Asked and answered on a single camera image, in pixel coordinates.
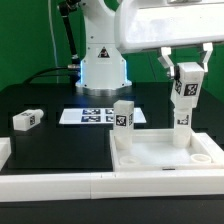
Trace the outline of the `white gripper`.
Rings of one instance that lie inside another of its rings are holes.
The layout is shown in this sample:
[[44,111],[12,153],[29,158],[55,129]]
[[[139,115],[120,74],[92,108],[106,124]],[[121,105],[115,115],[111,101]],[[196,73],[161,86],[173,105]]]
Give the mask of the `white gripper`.
[[203,43],[200,65],[207,73],[211,42],[224,41],[224,0],[123,0],[114,34],[121,53],[160,48],[158,60],[170,79],[175,77],[170,47]]

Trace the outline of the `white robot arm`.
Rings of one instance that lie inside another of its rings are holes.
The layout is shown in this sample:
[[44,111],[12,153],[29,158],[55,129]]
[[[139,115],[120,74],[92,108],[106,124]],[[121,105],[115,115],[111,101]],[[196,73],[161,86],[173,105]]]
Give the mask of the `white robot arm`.
[[201,46],[207,63],[214,43],[224,42],[224,0],[117,0],[113,11],[105,0],[81,0],[86,54],[77,89],[91,95],[115,95],[131,86],[123,56],[159,50],[159,61],[175,76],[169,58],[177,47]]

